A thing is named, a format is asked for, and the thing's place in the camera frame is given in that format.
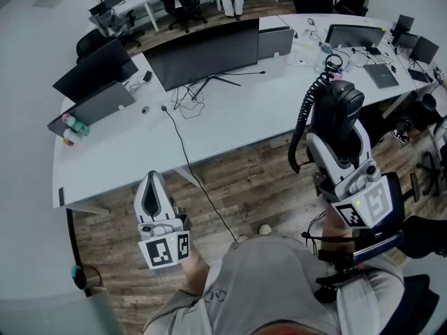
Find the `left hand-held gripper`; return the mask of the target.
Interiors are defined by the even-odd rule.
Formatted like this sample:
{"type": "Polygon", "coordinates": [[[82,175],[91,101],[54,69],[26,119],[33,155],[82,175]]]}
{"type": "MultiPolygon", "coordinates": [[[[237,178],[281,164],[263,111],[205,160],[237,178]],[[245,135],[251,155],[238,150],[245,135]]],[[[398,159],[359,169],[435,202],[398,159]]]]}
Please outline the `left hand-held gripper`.
{"type": "Polygon", "coordinates": [[[174,218],[171,193],[163,176],[148,172],[140,182],[134,199],[135,216],[142,241],[140,250],[150,269],[162,269],[178,265],[190,256],[190,222],[186,214],[174,218]],[[157,210],[153,221],[153,191],[157,210]]]}

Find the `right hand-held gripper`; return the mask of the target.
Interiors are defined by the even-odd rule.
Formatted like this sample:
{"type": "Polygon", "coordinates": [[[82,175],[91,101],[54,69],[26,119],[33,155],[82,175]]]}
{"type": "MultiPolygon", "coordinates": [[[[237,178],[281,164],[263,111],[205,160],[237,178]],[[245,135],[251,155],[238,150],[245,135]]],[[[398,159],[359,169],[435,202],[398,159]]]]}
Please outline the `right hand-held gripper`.
{"type": "Polygon", "coordinates": [[[357,120],[353,131],[360,144],[356,152],[357,168],[342,164],[334,151],[313,131],[306,136],[307,147],[321,174],[314,176],[316,192],[332,205],[338,216],[353,229],[372,229],[393,211],[386,175],[371,156],[367,131],[357,120]],[[330,189],[330,182],[335,186],[330,189]]]}

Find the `person's left forearm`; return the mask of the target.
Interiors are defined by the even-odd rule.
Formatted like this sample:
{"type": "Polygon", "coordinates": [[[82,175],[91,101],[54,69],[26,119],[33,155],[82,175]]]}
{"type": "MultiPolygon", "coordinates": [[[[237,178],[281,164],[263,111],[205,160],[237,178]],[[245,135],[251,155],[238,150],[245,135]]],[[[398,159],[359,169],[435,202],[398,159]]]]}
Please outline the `person's left forearm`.
{"type": "Polygon", "coordinates": [[[184,275],[182,289],[192,295],[201,296],[205,290],[209,271],[210,267],[202,256],[199,253],[191,253],[182,263],[184,275]]]}

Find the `person's right forearm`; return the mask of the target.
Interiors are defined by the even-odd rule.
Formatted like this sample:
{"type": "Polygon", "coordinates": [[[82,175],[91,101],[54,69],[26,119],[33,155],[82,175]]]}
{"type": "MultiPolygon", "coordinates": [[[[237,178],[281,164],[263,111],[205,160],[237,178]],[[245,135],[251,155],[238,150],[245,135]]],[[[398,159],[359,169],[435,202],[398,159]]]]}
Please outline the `person's right forearm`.
{"type": "MultiPolygon", "coordinates": [[[[352,237],[352,229],[339,217],[331,204],[325,206],[325,217],[323,222],[322,237],[352,237]]],[[[332,243],[321,242],[321,250],[339,253],[352,253],[355,250],[354,241],[332,243]]]]}

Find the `long white desk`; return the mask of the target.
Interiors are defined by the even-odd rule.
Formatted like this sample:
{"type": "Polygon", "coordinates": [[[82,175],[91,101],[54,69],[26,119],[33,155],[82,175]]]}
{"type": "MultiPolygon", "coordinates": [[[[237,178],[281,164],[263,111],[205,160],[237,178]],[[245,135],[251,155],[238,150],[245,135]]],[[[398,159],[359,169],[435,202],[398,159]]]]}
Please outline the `long white desk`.
{"type": "Polygon", "coordinates": [[[72,147],[54,145],[52,205],[78,209],[83,200],[140,181],[150,170],[181,172],[195,163],[292,130],[303,96],[316,79],[317,44],[294,43],[294,66],[270,58],[203,89],[205,107],[192,118],[173,107],[176,91],[153,78],[135,92],[135,103],[95,123],[72,147]],[[298,60],[307,64],[302,66],[298,60]],[[148,114],[142,109],[149,106],[148,114]]]}

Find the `black mesh office chair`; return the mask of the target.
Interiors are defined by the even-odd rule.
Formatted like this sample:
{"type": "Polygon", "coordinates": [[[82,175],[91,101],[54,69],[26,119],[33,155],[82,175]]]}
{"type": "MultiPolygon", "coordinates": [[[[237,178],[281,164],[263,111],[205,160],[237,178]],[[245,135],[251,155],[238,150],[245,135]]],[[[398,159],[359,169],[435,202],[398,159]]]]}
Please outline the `black mesh office chair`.
{"type": "Polygon", "coordinates": [[[90,31],[77,42],[76,53],[78,57],[76,64],[79,64],[83,59],[114,39],[114,37],[103,36],[98,29],[90,31]]]}

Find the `closed grey laptop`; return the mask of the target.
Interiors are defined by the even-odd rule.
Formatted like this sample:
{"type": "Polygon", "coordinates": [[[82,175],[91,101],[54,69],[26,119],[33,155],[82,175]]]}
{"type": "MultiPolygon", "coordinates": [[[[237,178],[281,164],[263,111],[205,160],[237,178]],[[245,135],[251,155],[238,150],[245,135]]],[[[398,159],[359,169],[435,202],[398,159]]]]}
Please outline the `closed grey laptop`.
{"type": "Polygon", "coordinates": [[[385,64],[364,65],[363,68],[379,89],[396,87],[399,85],[398,81],[385,64]]]}

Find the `round bin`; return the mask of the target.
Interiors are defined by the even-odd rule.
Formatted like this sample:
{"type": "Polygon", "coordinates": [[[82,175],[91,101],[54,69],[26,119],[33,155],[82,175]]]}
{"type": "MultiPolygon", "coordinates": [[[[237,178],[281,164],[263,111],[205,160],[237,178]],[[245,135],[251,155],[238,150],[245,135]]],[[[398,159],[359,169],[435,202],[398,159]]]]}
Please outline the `round bin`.
{"type": "Polygon", "coordinates": [[[99,271],[94,267],[84,267],[85,289],[99,287],[102,284],[102,278],[99,271]]]}

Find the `clear water bottle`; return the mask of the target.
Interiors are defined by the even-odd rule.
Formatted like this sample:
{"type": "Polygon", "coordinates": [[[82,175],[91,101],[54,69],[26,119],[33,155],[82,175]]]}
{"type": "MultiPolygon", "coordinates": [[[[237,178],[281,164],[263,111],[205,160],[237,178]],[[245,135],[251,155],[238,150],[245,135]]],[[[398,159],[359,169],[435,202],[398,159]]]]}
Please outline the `clear water bottle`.
{"type": "Polygon", "coordinates": [[[329,43],[321,44],[317,59],[314,63],[314,70],[317,73],[322,73],[325,70],[325,61],[331,53],[332,46],[329,43]]]}

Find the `green bottle with pink cap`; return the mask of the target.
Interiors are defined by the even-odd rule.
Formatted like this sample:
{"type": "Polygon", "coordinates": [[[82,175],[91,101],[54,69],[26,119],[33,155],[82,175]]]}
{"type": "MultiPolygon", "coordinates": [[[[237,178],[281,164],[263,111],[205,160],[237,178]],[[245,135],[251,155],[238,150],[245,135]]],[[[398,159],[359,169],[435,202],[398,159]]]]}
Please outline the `green bottle with pink cap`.
{"type": "Polygon", "coordinates": [[[81,136],[88,136],[90,128],[70,114],[63,114],[61,120],[74,132],[81,136]]]}

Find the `teal and black object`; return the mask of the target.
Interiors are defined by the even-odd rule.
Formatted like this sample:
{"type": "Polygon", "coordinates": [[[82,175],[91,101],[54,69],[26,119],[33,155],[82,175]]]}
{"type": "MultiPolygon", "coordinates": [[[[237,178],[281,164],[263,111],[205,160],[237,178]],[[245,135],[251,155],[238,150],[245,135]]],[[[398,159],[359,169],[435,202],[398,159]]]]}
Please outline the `teal and black object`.
{"type": "Polygon", "coordinates": [[[87,287],[87,278],[82,267],[75,265],[71,269],[71,277],[74,284],[80,290],[85,290],[87,287]]]}

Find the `black keyboard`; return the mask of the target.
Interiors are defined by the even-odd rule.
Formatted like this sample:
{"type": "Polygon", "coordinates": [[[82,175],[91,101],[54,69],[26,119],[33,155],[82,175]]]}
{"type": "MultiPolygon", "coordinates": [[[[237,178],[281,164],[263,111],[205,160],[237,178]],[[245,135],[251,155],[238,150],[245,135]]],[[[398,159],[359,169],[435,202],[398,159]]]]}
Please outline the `black keyboard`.
{"type": "Polygon", "coordinates": [[[433,81],[433,79],[430,77],[430,75],[427,72],[418,71],[418,70],[409,68],[408,73],[410,74],[411,78],[415,81],[425,82],[425,83],[433,81]]]}

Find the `small black monitor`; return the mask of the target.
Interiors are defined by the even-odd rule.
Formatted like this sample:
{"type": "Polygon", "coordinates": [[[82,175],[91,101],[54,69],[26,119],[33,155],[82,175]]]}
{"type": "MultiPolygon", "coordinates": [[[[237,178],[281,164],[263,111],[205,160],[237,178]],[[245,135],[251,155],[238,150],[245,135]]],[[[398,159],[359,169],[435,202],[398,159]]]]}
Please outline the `small black monitor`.
{"type": "Polygon", "coordinates": [[[398,33],[406,33],[411,30],[414,18],[407,15],[400,15],[394,28],[394,35],[398,33]]]}
{"type": "Polygon", "coordinates": [[[438,49],[438,45],[421,36],[409,55],[409,58],[414,61],[431,64],[438,49]]]}

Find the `person's grey shirt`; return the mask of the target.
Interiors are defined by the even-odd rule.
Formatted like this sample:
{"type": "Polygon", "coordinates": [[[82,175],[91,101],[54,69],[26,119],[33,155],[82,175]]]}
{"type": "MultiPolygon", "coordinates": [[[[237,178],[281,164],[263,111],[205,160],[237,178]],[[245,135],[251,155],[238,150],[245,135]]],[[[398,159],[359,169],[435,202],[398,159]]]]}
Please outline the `person's grey shirt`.
{"type": "Polygon", "coordinates": [[[144,335],[379,335],[402,299],[401,271],[380,255],[324,304],[316,281],[333,273],[300,241],[259,235],[230,246],[201,294],[175,292],[144,335]]]}

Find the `black monitor with silver logo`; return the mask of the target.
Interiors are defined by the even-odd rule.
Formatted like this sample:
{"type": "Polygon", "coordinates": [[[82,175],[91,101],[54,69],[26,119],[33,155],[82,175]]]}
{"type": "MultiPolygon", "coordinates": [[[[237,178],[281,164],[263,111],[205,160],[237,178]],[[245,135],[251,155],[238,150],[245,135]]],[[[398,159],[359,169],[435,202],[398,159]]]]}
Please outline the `black monitor with silver logo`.
{"type": "Polygon", "coordinates": [[[53,87],[77,103],[112,82],[128,80],[137,72],[133,60],[115,39],[83,59],[53,87]]]}

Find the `large black monitor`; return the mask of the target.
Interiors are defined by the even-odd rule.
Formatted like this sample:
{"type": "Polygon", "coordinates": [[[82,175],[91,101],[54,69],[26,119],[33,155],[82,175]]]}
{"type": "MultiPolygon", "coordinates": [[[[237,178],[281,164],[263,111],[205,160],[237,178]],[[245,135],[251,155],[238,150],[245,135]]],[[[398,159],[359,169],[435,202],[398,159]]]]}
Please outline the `large black monitor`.
{"type": "Polygon", "coordinates": [[[241,20],[190,32],[143,52],[165,91],[207,84],[258,63],[259,19],[241,20]]]}

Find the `clear plastic bag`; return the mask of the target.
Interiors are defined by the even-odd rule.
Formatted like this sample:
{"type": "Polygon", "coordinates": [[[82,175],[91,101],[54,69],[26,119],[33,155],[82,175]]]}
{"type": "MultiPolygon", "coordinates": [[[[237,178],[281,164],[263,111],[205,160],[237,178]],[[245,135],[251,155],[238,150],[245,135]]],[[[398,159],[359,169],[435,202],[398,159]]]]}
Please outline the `clear plastic bag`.
{"type": "Polygon", "coordinates": [[[114,8],[92,17],[101,35],[106,38],[119,38],[129,31],[126,20],[118,15],[114,8]]]}

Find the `black chair with plastic bag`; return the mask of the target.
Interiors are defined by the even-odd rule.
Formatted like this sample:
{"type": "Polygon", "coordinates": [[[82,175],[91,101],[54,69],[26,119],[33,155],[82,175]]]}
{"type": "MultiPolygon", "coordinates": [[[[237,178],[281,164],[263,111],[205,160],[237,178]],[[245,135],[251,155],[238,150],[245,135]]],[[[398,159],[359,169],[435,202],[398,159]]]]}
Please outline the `black chair with plastic bag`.
{"type": "Polygon", "coordinates": [[[128,0],[104,0],[89,9],[91,17],[89,21],[96,26],[99,33],[105,38],[117,38],[126,47],[133,45],[141,47],[138,37],[145,33],[135,29],[135,17],[133,9],[124,15],[116,11],[116,6],[126,3],[128,0]]]}

